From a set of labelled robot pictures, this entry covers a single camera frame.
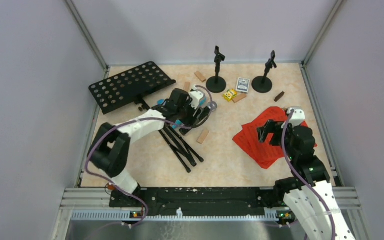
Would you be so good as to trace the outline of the red sheet music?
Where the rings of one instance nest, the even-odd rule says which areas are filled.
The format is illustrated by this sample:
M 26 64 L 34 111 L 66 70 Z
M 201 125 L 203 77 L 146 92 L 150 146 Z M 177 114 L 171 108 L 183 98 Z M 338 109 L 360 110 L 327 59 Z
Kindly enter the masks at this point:
M 306 114 L 300 107 L 271 106 L 243 125 L 232 140 L 263 169 L 285 156 L 282 145 L 297 170 L 316 168 L 320 164 L 315 154 L 317 144 L 313 130 L 308 127 Z

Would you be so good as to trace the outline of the black silver-head microphone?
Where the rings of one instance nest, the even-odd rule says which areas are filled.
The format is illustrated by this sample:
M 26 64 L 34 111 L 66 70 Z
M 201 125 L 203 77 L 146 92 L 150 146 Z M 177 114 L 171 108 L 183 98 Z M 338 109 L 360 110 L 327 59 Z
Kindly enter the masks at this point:
M 211 101 L 206 107 L 198 107 L 196 110 L 192 109 L 186 118 L 180 120 L 186 127 L 191 127 L 191 129 L 181 128 L 179 130 L 180 134 L 185 136 L 192 129 L 202 126 L 209 119 L 210 114 L 217 109 L 217 107 L 217 103 L 215 101 Z

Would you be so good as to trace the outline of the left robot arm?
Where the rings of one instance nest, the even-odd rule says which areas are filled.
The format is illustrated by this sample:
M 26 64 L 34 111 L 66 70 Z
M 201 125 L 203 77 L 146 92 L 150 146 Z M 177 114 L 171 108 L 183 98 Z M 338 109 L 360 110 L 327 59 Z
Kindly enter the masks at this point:
M 205 96 L 211 96 L 209 91 L 203 93 L 204 90 L 200 85 L 190 91 L 176 88 L 168 99 L 139 117 L 118 124 L 102 124 L 88 151 L 85 171 L 91 175 L 89 164 L 93 164 L 101 171 L 94 175 L 114 186 L 127 206 L 134 207 L 140 202 L 145 207 L 138 191 L 140 185 L 126 169 L 131 144 L 153 132 L 171 131 L 174 126 L 182 130 L 202 126 L 215 110 L 213 100 L 207 106 L 201 104 Z

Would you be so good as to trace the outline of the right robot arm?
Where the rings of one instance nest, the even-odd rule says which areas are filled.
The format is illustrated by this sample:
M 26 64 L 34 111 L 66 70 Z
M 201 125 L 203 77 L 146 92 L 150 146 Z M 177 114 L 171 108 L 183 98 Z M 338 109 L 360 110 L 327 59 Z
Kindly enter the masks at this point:
M 325 165 L 315 154 L 313 130 L 303 124 L 268 120 L 257 128 L 263 143 L 282 149 L 292 177 L 275 182 L 273 200 L 287 206 L 305 231 L 306 240 L 353 240 L 337 203 Z

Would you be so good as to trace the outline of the black round-base microphone stand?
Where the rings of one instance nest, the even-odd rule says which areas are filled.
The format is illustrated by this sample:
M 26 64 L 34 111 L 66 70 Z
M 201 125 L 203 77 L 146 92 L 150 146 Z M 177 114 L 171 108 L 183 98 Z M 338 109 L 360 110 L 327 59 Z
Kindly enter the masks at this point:
M 220 52 L 220 48 L 217 45 L 215 46 L 214 54 L 215 54 L 215 57 L 214 57 L 215 75 L 210 77 L 206 81 L 206 88 L 211 93 L 217 94 L 217 93 L 222 93 L 227 87 L 226 80 L 220 76 L 221 63 L 225 61 L 226 56 Z

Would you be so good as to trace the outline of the blue toy microphone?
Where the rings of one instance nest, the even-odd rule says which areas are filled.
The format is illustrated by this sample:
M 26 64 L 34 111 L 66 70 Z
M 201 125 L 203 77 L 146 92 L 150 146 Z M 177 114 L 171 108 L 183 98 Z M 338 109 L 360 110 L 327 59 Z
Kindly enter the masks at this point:
M 174 122 L 174 124 L 172 125 L 172 128 L 173 128 L 173 129 L 176 129 L 176 128 L 182 126 L 182 125 L 183 125 L 183 123 L 182 123 L 180 120 L 176 120 L 176 121 Z

